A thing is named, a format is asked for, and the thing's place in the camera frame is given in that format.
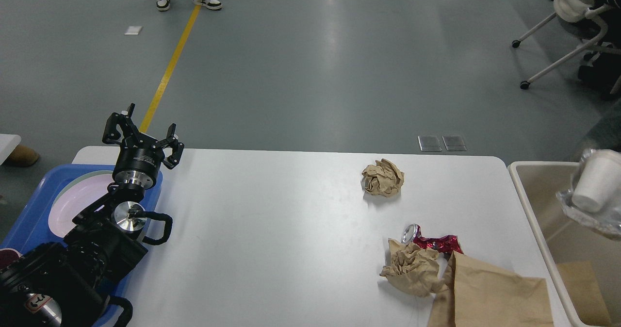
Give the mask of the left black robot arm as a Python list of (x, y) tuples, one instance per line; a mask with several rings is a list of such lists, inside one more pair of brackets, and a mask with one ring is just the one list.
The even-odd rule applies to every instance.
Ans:
[(129, 300), (112, 294), (148, 253), (168, 241), (173, 219), (140, 205), (157, 185), (162, 165), (180, 163), (184, 144), (171, 124), (164, 139), (140, 132), (133, 103), (107, 119), (102, 141), (120, 153), (107, 192), (72, 218), (60, 242), (42, 243), (1, 270), (3, 327), (91, 327), (110, 305), (122, 309), (114, 325), (133, 316)]

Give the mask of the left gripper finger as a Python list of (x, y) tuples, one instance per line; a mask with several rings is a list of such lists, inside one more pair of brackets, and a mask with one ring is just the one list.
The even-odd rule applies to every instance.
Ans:
[(104, 126), (102, 143), (107, 145), (118, 145), (121, 148), (137, 147), (140, 143), (140, 132), (133, 123), (131, 117), (135, 109), (135, 104), (121, 113), (113, 112), (107, 119)]
[(157, 162), (163, 164), (169, 170), (179, 165), (185, 146), (178, 139), (176, 130), (177, 125), (172, 123), (168, 128), (166, 137), (153, 143), (153, 152)]

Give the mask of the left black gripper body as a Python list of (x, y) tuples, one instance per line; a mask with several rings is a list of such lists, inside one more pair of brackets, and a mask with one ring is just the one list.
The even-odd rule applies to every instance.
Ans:
[(121, 147), (113, 170), (117, 184), (134, 184), (145, 190), (157, 185), (158, 174), (164, 160), (162, 149), (152, 146)]

